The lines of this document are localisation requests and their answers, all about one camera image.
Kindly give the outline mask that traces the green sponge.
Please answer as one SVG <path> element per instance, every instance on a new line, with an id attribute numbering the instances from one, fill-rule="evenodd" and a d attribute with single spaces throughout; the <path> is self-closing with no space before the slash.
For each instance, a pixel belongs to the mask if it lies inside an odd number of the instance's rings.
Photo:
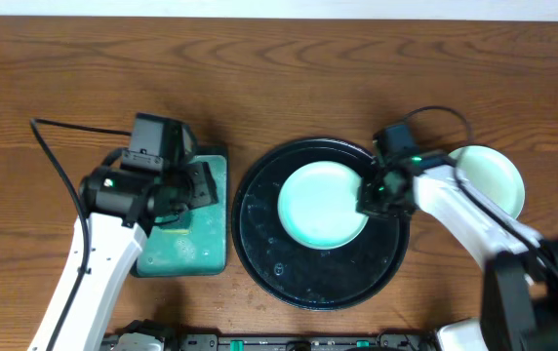
<path id="1" fill-rule="evenodd" d="M 154 222 L 154 227 L 166 234 L 187 235 L 192 227 L 192 213 L 159 217 Z"/>

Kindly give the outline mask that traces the mint plate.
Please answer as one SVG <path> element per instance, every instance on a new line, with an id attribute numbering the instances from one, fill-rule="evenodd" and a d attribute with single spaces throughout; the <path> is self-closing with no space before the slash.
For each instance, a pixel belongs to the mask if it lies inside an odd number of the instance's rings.
<path id="1" fill-rule="evenodd" d="M 521 174 L 502 153 L 483 145 L 458 148 L 449 154 L 472 185 L 517 218 L 523 210 L 526 191 Z"/>
<path id="2" fill-rule="evenodd" d="M 355 239 L 368 218 L 356 211 L 360 177 L 332 161 L 309 163 L 284 182 L 277 200 L 279 220 L 297 243 L 314 250 L 340 248 Z"/>

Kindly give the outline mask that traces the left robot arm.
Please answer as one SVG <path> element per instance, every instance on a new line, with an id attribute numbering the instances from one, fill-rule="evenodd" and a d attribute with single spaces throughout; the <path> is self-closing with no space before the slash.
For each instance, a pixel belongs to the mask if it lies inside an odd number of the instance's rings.
<path id="1" fill-rule="evenodd" d="M 224 156 L 195 158 L 206 162 L 218 188 L 219 201 L 192 210 L 146 234 L 139 226 L 127 228 L 122 219 L 91 214 L 90 253 L 82 279 L 64 319 L 54 350 L 96 350 L 124 281 L 130 273 L 140 278 L 217 275 L 226 265 L 228 162 Z"/>

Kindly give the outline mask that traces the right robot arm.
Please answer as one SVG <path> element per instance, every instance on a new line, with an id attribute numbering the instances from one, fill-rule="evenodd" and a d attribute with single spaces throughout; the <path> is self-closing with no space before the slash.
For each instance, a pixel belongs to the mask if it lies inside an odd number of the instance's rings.
<path id="1" fill-rule="evenodd" d="M 558 350 L 558 238 L 548 240 L 478 191 L 441 151 L 388 153 L 358 188 L 356 209 L 377 218 L 420 210 L 439 221 L 483 271 L 480 344 Z"/>

